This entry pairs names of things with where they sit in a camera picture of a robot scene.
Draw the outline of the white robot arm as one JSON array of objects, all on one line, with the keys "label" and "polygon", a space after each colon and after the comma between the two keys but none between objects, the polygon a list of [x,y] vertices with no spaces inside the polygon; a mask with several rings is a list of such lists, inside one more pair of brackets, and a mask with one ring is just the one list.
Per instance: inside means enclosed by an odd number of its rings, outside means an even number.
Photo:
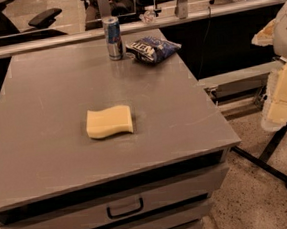
[{"label": "white robot arm", "polygon": [[278,131],[287,124],[287,1],[274,20],[259,31],[251,40],[254,45],[273,46],[277,56],[286,62],[273,69],[268,76],[266,101],[263,105],[261,126],[265,131]]}]

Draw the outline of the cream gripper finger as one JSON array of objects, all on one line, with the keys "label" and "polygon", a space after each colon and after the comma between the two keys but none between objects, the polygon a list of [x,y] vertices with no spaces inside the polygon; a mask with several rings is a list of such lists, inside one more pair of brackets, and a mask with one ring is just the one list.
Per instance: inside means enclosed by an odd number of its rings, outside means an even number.
[{"label": "cream gripper finger", "polygon": [[271,71],[266,86],[261,127],[268,132],[278,131],[287,124],[287,64]]},{"label": "cream gripper finger", "polygon": [[274,33],[274,24],[275,20],[271,20],[267,25],[261,29],[255,36],[252,38],[252,44],[262,47],[267,47],[267,45],[273,44],[273,33]]}]

